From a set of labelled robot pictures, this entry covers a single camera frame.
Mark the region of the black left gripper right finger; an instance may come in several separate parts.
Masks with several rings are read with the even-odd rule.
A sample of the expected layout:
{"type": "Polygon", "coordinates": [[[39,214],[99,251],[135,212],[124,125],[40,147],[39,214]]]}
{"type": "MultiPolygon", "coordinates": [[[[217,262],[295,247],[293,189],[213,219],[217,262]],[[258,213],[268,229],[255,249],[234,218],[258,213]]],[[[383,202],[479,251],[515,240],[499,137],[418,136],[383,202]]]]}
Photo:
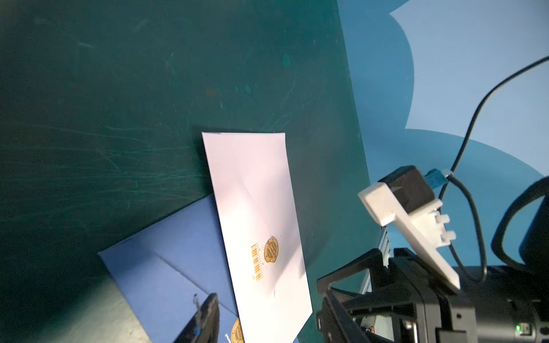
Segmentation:
{"type": "Polygon", "coordinates": [[[316,314],[316,325],[324,343],[370,342],[332,291],[327,291],[323,297],[321,310],[316,314]]]}

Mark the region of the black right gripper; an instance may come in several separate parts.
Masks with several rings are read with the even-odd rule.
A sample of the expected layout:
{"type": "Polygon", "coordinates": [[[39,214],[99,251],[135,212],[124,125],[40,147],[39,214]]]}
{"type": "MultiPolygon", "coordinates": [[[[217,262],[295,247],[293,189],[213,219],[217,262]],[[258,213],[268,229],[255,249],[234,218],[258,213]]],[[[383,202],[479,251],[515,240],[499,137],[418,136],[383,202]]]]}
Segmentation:
{"type": "Polygon", "coordinates": [[[346,300],[353,317],[391,317],[397,342],[548,341],[548,284],[508,266],[489,267],[480,284],[462,278],[456,289],[410,250],[384,265],[376,248],[318,279],[317,291],[346,300]],[[372,290],[364,300],[332,287],[365,270],[372,290]]]}

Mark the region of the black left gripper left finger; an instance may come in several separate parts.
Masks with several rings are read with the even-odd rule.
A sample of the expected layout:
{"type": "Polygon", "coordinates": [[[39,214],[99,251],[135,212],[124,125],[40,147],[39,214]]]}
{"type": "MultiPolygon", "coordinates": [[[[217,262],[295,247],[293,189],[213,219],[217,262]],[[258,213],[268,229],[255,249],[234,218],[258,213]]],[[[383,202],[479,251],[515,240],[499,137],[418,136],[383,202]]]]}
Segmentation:
{"type": "Polygon", "coordinates": [[[217,343],[220,333],[220,304],[217,294],[209,294],[203,303],[195,294],[193,304],[196,313],[174,343],[217,343]]]}

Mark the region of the dark blue envelope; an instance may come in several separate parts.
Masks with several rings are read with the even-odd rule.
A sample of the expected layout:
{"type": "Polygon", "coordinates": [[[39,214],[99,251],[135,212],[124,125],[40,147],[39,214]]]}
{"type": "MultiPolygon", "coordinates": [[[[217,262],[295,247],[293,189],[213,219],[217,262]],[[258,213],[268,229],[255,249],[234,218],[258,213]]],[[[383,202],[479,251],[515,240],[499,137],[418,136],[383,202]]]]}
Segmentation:
{"type": "Polygon", "coordinates": [[[213,195],[99,253],[153,342],[174,342],[194,296],[217,294],[220,342],[230,342],[237,306],[213,195]]]}

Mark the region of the lavender envelope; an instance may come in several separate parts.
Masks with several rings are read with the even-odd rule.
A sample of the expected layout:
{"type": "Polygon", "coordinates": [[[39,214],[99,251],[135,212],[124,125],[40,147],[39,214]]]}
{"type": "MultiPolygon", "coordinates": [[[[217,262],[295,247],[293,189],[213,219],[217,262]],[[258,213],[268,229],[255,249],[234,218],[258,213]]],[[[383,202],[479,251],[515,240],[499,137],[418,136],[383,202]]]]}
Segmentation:
{"type": "Polygon", "coordinates": [[[246,342],[293,342],[312,314],[283,133],[204,133],[246,342]]]}

